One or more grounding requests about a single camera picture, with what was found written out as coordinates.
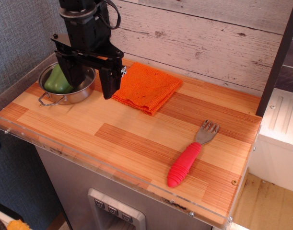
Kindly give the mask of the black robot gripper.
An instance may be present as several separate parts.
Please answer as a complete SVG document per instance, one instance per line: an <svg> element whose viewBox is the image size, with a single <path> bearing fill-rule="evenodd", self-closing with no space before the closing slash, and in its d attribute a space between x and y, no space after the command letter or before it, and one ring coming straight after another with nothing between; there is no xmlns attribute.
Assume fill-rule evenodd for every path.
<svg viewBox="0 0 293 230"><path fill-rule="evenodd" d="M111 41L112 26L108 14L61 14L67 33L54 34L51 40L56 44L59 66L73 88L84 80L83 67L99 71L104 98L110 99L120 89L124 76L123 52Z"/></svg>

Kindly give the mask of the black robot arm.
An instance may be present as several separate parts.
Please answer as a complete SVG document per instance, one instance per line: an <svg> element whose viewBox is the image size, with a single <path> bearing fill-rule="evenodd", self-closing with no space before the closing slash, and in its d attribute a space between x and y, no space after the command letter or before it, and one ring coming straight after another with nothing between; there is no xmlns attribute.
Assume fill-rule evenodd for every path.
<svg viewBox="0 0 293 230"><path fill-rule="evenodd" d="M124 53L110 42L111 31L121 23L119 15L116 25L110 24L108 7L116 9L116 5L110 0L61 0L59 4L67 33L53 34L51 40L62 72L77 87L85 79L84 66L98 70L103 96L110 99L126 74Z"/></svg>

